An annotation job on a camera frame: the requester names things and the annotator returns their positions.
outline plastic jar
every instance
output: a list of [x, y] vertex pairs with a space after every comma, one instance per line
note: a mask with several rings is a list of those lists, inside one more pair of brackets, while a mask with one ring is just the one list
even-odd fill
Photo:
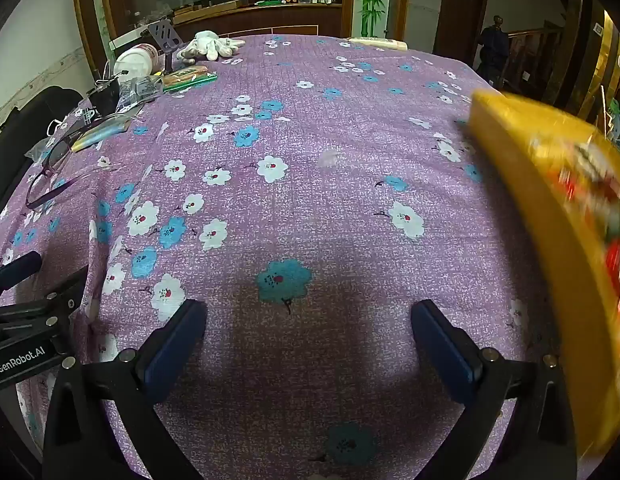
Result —
[[[145, 77], [156, 71], [159, 61], [159, 52], [154, 46], [148, 43], [141, 43], [125, 51], [117, 58], [114, 64], [114, 73], [119, 74], [120, 82], [127, 81], [133, 77]], [[122, 70], [127, 70], [127, 74], [121, 74]]]

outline dark brown door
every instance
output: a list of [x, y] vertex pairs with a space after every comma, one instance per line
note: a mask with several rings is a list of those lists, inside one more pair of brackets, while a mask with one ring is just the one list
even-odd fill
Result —
[[441, 0], [433, 54], [472, 66], [488, 0]]

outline metal screw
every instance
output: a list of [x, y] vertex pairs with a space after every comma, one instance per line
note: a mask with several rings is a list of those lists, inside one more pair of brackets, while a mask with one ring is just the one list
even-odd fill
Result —
[[487, 361], [490, 361], [491, 363], [496, 361], [499, 357], [501, 357], [501, 354], [499, 354], [499, 351], [495, 350], [494, 348], [490, 346], [481, 350], [481, 354], [484, 356], [484, 358]]
[[559, 364], [559, 361], [555, 356], [548, 354], [544, 355], [544, 363], [548, 368], [554, 368]]
[[119, 353], [119, 361], [129, 363], [136, 356], [136, 350], [134, 348], [126, 348]]
[[61, 365], [63, 368], [68, 370], [74, 366], [75, 362], [76, 362], [76, 359], [70, 356], [70, 357], [66, 357], [63, 361], [61, 361]]

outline glove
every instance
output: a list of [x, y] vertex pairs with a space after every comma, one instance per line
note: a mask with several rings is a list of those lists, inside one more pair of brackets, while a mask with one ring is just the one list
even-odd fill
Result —
[[197, 32], [186, 48], [177, 53], [177, 59], [183, 64], [193, 65], [197, 58], [206, 57], [209, 61], [216, 61], [219, 56], [230, 57], [239, 52], [239, 47], [245, 41], [219, 38], [211, 30]]

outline chair backrest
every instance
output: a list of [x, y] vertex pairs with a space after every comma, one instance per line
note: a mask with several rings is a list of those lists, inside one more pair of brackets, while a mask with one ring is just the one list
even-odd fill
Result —
[[23, 153], [46, 136], [52, 119], [63, 120], [80, 100], [76, 90], [49, 86], [10, 113], [0, 133], [0, 213], [32, 164]]

